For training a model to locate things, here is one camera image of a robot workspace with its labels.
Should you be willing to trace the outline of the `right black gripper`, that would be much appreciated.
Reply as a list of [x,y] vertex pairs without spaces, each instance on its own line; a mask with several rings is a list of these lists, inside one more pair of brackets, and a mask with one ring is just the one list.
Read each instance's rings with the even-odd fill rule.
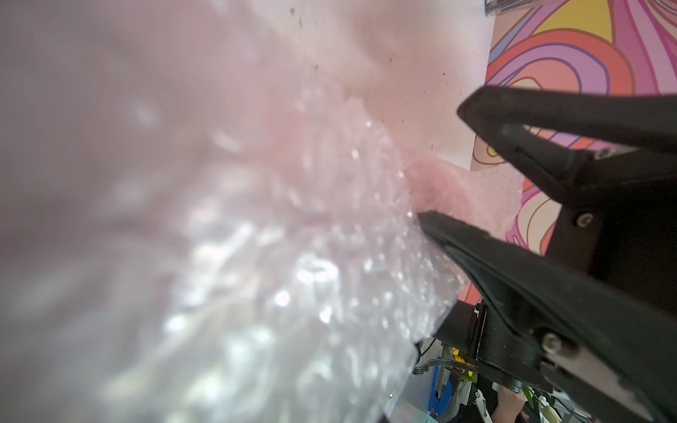
[[498,375],[558,388],[604,422],[676,419],[676,97],[483,86],[458,117],[562,206],[540,257],[436,211],[421,229],[525,357]]

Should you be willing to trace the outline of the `bubble wrap sheet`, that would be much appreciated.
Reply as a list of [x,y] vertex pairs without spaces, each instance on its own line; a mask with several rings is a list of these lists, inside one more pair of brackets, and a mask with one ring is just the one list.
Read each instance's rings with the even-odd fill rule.
[[376,422],[523,177],[394,140],[243,1],[1,4],[1,419]]

